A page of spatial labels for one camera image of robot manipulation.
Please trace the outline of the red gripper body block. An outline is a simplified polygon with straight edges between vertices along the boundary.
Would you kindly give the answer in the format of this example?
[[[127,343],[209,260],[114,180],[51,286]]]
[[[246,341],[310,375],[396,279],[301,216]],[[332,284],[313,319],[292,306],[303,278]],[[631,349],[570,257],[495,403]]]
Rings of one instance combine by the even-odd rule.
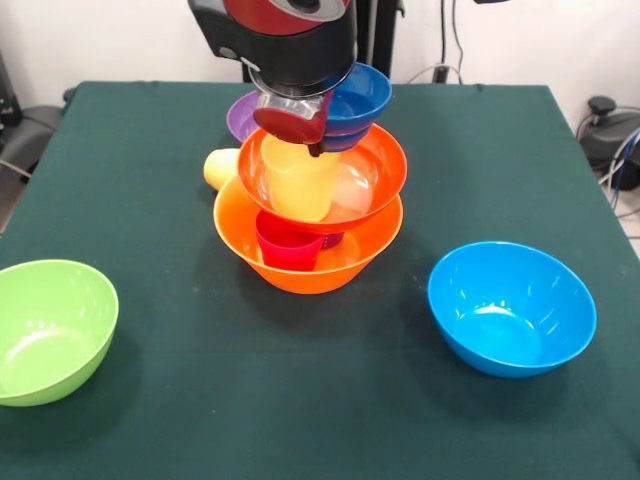
[[[313,145],[326,132],[332,94],[305,99],[291,99],[260,93],[253,119],[259,127],[280,140]]]

